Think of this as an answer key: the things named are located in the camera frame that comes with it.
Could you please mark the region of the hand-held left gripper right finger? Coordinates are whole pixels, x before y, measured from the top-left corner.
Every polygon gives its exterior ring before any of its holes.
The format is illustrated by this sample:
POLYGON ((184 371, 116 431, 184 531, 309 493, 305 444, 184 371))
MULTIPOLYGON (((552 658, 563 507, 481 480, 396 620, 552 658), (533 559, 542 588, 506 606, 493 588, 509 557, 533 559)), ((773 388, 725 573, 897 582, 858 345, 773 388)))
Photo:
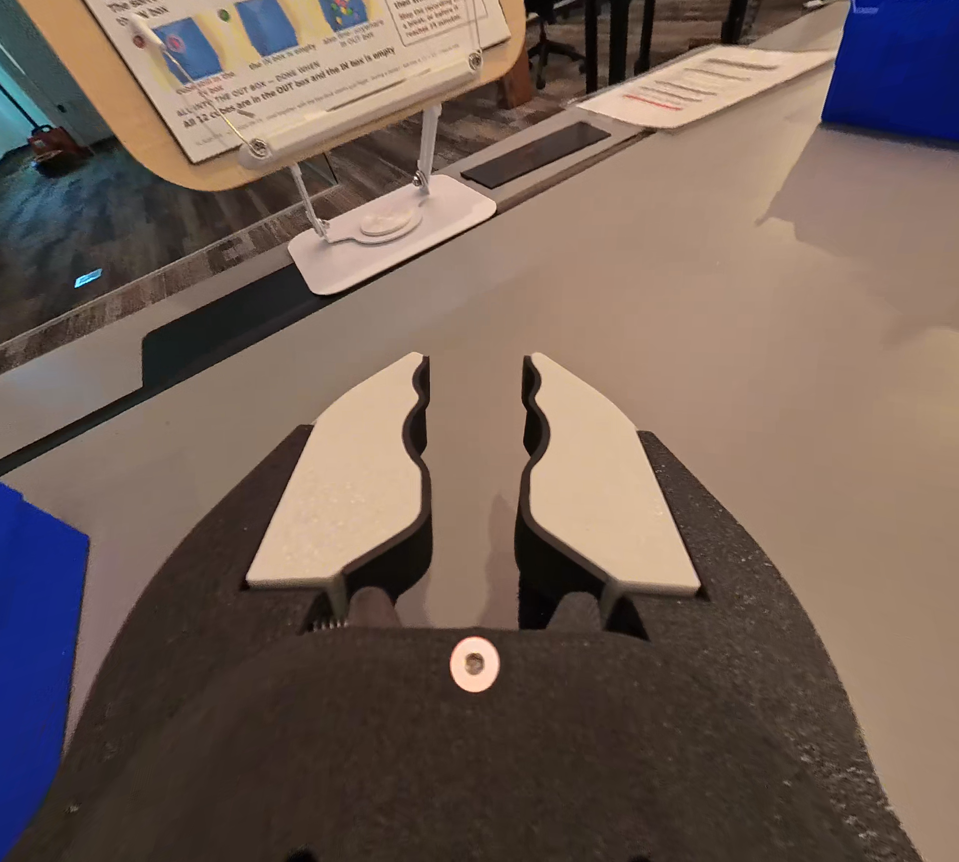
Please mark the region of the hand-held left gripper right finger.
POLYGON ((636 596, 698 598, 702 578, 629 417, 544 353, 523 359, 521 403, 521 591, 541 605, 586 594, 604 629, 636 596))

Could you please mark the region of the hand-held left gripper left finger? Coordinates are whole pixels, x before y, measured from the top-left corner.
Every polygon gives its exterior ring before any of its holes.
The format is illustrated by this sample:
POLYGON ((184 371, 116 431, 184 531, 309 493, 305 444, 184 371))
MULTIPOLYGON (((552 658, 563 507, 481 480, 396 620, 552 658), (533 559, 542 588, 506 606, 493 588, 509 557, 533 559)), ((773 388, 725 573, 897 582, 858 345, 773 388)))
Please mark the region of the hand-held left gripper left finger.
POLYGON ((246 571, 250 589, 321 592, 334 616, 377 588, 391 601, 432 557, 429 359, 410 353, 313 423, 246 571))

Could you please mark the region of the instruction sheet on wooden stand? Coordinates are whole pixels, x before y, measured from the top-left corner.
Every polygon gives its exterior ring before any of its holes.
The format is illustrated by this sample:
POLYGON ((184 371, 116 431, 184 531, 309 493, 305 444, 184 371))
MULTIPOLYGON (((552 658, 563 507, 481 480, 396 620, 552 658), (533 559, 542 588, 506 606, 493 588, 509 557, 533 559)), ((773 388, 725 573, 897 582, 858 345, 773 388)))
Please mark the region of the instruction sheet on wooden stand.
POLYGON ((496 213, 492 199, 449 177, 433 181, 442 104, 496 83, 523 49, 523 0, 500 0, 510 38, 454 65, 433 67, 400 84, 380 87, 333 111, 300 114, 260 139, 201 164, 190 164, 81 0, 17 0, 81 91, 124 149, 162 179, 201 192, 221 192, 289 170, 305 203, 310 230, 295 237, 289 254, 314 294, 338 293, 454 238, 496 213), (417 114, 422 129, 412 181, 386 196, 324 221, 306 195, 302 164, 417 114))

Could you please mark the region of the paper in plastic sleeve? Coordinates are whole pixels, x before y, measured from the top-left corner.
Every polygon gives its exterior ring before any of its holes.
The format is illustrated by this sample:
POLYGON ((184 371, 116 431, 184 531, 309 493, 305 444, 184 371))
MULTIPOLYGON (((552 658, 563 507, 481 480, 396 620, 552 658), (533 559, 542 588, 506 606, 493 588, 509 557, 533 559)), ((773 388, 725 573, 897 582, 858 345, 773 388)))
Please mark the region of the paper in plastic sleeve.
POLYGON ((830 65, 836 53, 711 45, 576 107, 635 128, 674 132, 830 65))

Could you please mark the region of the blue plastic bin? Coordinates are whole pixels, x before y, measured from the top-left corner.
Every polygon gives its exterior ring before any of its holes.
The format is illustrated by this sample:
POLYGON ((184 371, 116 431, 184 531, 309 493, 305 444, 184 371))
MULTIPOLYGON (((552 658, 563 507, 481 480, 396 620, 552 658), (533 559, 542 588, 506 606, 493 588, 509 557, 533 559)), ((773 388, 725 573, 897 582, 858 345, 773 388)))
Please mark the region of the blue plastic bin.
POLYGON ((958 0, 850 0, 821 119, 958 146, 958 0))
POLYGON ((1 859, 59 770, 88 538, 1 484, 1 859))

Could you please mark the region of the wooden beam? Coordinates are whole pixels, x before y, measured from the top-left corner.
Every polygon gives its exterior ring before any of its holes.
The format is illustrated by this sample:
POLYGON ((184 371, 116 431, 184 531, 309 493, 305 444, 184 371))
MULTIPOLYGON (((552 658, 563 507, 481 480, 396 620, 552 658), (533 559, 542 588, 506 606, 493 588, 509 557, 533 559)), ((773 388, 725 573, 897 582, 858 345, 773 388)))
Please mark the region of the wooden beam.
POLYGON ((534 93, 526 49, 521 51, 510 72, 499 80, 498 93, 499 107, 505 111, 513 111, 533 98, 534 93))

